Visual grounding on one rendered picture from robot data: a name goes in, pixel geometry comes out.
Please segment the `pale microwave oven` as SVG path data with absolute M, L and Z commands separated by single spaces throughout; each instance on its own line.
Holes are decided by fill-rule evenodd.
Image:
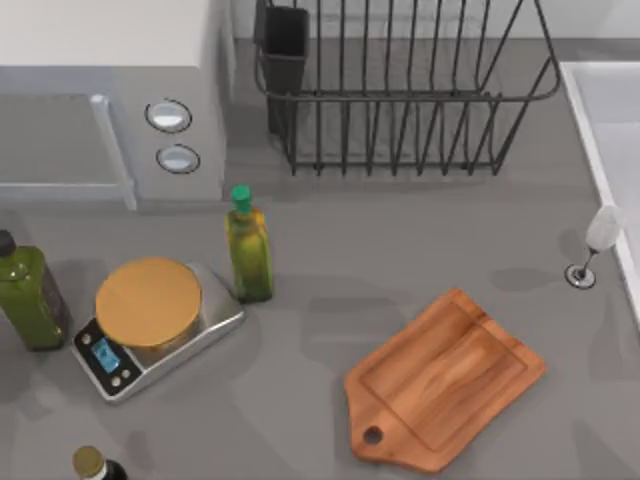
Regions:
M 0 0 L 0 202 L 203 203 L 223 195 L 233 98 L 230 0 Z M 163 99 L 188 129 L 151 127 Z M 200 156 L 171 174 L 159 149 Z

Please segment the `round wooden scale plate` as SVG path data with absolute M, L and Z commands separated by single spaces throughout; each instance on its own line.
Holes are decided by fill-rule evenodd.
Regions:
M 200 311 L 195 273 L 168 257 L 129 261 L 113 270 L 95 296 L 95 318 L 106 336 L 127 347 L 158 347 L 184 333 Z

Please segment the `small microwave knob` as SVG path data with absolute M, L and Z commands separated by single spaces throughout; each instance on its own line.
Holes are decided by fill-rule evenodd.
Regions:
M 201 164 L 198 153 L 182 144 L 159 149 L 156 152 L 156 162 L 163 170 L 171 174 L 191 174 Z

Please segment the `wooden cutting board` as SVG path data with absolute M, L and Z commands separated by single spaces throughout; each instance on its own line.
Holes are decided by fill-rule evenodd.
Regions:
M 351 451 L 439 472 L 546 370 L 538 353 L 452 288 L 346 374 Z

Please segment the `clear wine glass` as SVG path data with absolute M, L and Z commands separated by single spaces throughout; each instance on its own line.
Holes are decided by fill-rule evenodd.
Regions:
M 588 256 L 583 264 L 571 264 L 565 271 L 565 280 L 572 287 L 588 290 L 595 286 L 596 275 L 590 264 L 593 259 L 611 249 L 623 229 L 622 213 L 615 204 L 604 204 L 591 220 L 585 235 Z

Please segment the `dark green bottle black cap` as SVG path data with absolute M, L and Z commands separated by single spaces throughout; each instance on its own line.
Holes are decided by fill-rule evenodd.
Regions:
M 0 229 L 0 310 L 30 351 L 64 346 L 71 315 L 44 253 Z

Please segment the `olive oil bottle green cap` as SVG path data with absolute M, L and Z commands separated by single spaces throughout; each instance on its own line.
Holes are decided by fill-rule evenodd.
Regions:
M 253 205 L 248 185 L 234 185 L 230 194 L 232 208 L 225 217 L 225 228 L 236 296 L 242 303 L 268 301 L 274 288 L 264 213 Z

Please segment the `dark bottle gold cap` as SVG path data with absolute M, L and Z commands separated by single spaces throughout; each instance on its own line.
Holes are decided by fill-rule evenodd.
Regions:
M 130 480 L 124 467 L 106 458 L 94 446 L 81 446 L 72 455 L 73 469 L 79 480 Z

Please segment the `black cutlery holder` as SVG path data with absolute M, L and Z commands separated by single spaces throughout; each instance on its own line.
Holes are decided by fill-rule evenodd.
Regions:
M 267 99 L 269 132 L 285 136 L 288 106 L 282 97 L 302 88 L 308 55 L 309 11 L 297 6 L 255 0 L 254 43 Z

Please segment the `large microwave knob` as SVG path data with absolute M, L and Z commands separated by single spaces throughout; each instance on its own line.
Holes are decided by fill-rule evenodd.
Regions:
M 151 127 L 167 134 L 185 131 L 192 123 L 192 113 L 188 107 L 173 99 L 148 104 L 144 115 Z

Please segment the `silver kitchen scale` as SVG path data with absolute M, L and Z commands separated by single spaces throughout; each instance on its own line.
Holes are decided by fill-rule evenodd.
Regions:
M 92 317 L 74 335 L 71 350 L 103 400 L 120 403 L 153 385 L 172 370 L 224 338 L 246 318 L 232 292 L 207 266 L 183 263 L 201 289 L 200 311 L 191 326 L 158 347 L 127 347 L 104 334 Z

